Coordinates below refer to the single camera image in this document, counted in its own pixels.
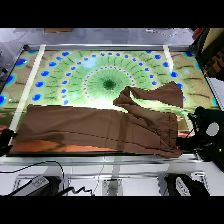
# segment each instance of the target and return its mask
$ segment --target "folded garment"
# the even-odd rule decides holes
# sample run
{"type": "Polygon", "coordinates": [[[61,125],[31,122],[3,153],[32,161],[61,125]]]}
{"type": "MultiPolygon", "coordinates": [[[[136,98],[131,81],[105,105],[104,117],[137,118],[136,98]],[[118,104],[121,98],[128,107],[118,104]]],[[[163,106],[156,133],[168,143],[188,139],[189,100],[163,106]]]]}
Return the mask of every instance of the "folded garment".
{"type": "Polygon", "coordinates": [[[126,87],[114,100],[114,105],[128,113],[85,107],[29,105],[17,132],[15,147],[42,140],[67,146],[93,146],[111,151],[179,157],[182,152],[176,147],[176,115],[142,108],[131,99],[130,92],[135,98],[183,107],[183,94],[175,82],[150,91],[126,87]]]}

